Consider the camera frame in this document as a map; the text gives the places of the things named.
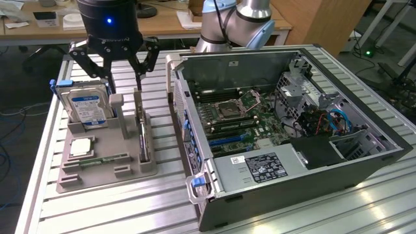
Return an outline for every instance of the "white box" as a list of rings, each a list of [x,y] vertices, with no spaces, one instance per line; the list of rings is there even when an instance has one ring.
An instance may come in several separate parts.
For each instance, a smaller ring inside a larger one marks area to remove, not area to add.
[[[86,29],[83,18],[79,13],[65,16],[63,29],[65,31]]]
[[[57,12],[34,12],[38,27],[58,27],[59,26],[59,17]]]

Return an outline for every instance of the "wooden cabinet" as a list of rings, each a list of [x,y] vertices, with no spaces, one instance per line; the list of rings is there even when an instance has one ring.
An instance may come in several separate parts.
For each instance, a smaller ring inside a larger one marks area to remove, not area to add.
[[[271,0],[294,29],[286,44],[321,44],[337,56],[371,0]]]

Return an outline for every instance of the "white sticker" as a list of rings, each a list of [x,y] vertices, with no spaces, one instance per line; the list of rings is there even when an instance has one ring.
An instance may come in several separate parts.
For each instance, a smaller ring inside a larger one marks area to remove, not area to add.
[[[246,162],[245,159],[246,159],[245,156],[233,157],[233,163],[234,164],[243,163],[243,162]]]
[[[230,67],[238,67],[238,66],[239,66],[239,61],[231,61],[231,62],[229,63],[229,66],[230,66]]]
[[[73,101],[82,123],[98,125],[106,122],[105,110],[99,107],[99,96],[75,97]]]
[[[23,26],[29,26],[29,22],[23,22],[23,23],[7,23],[6,24],[7,28],[21,28]]]

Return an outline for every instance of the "blue hard drive label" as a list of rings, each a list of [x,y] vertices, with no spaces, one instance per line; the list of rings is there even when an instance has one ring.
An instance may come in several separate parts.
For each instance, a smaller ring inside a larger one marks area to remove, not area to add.
[[[246,159],[257,183],[287,176],[286,168],[275,153]]]
[[[98,125],[106,123],[106,113],[103,108],[99,106],[99,96],[86,96],[73,98],[73,104],[78,112],[78,117],[83,124]]]

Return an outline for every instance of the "blue pcie slot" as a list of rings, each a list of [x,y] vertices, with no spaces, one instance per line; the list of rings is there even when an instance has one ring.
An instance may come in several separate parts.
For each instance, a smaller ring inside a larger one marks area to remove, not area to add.
[[[210,142],[210,146],[217,146],[217,145],[225,145],[229,143],[239,142],[245,140],[246,135],[235,136],[233,138],[222,139],[222,140],[213,140]]]

